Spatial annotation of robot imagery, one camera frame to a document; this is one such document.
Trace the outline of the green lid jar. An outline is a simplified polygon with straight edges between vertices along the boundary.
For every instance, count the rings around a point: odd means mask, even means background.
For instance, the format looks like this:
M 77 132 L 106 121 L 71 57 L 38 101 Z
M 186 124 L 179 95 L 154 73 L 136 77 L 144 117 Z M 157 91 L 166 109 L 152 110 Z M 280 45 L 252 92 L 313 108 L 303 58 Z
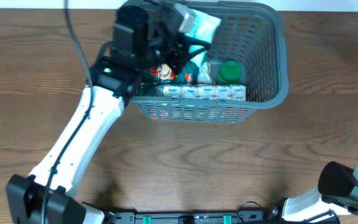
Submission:
M 223 84 L 236 84 L 241 75 L 241 66 L 235 61 L 226 61 L 219 68 L 219 82 Z

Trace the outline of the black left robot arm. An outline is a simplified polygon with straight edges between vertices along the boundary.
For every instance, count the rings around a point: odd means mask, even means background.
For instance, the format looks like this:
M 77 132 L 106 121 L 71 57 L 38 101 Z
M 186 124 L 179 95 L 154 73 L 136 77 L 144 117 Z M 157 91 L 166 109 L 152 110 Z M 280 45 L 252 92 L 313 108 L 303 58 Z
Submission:
M 6 195 L 14 223 L 107 223 L 111 214 L 79 203 L 80 188 L 103 137 L 140 90 L 144 72 L 169 66 L 175 73 L 208 50 L 219 19 L 180 3 L 157 1 L 147 11 L 121 6 L 113 38 L 89 65 L 78 40 L 87 84 L 57 142 L 27 177 L 13 175 Z

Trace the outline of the white paper pouch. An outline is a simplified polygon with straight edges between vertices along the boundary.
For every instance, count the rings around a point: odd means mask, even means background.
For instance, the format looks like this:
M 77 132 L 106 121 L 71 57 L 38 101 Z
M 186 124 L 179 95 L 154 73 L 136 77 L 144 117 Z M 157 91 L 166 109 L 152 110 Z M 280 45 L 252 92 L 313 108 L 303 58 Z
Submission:
M 209 61 L 206 61 L 202 66 L 200 66 L 197 78 L 197 84 L 205 84 L 205 85 L 215 85 L 216 82 L 211 74 L 211 64 Z

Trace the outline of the white tissue pack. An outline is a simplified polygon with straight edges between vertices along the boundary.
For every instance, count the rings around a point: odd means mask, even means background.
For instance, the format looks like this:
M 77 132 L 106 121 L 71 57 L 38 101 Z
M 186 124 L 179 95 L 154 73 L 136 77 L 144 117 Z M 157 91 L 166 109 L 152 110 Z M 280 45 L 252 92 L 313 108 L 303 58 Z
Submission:
M 201 100 L 246 100 L 244 85 L 160 85 L 156 96 Z

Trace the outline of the small teal packet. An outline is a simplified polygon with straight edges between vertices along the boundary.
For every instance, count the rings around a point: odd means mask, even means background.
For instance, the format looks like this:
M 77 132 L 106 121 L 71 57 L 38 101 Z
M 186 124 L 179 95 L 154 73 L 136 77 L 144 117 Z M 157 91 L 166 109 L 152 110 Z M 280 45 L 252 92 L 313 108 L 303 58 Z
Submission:
M 199 40 L 205 40 L 212 44 L 214 34 L 217 28 L 220 26 L 221 19 L 211 16 L 205 12 L 192 9 L 196 18 L 192 28 L 185 34 L 190 37 L 195 37 Z M 200 67 L 204 62 L 193 62 L 197 67 Z

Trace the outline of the green coffee bag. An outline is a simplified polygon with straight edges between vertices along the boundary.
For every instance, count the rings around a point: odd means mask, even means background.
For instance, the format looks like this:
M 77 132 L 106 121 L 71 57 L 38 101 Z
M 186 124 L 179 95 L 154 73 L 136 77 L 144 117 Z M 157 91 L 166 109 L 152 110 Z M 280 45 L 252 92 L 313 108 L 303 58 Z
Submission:
M 175 73 L 168 65 L 152 67 L 144 72 L 139 96 L 154 96 L 155 89 L 160 85 L 186 85 L 197 80 L 199 67 L 192 61 L 188 62 L 180 73 Z

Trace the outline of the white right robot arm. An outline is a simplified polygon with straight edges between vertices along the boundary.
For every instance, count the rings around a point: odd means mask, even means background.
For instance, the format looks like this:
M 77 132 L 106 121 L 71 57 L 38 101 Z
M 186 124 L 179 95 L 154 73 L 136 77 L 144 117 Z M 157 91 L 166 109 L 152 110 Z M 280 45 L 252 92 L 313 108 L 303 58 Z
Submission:
M 329 162 L 316 188 L 274 206 L 265 223 L 339 223 L 341 215 L 358 215 L 358 165 Z

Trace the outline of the orange pasta pack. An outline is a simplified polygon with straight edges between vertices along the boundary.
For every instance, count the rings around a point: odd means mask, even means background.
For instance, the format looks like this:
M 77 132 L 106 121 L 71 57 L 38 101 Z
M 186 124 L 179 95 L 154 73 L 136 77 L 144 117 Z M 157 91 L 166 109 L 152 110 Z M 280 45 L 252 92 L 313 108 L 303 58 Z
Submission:
M 149 119 L 175 121 L 205 121 L 219 123 L 236 123 L 242 121 L 254 110 L 225 106 L 193 106 L 176 104 L 146 103 L 139 108 Z

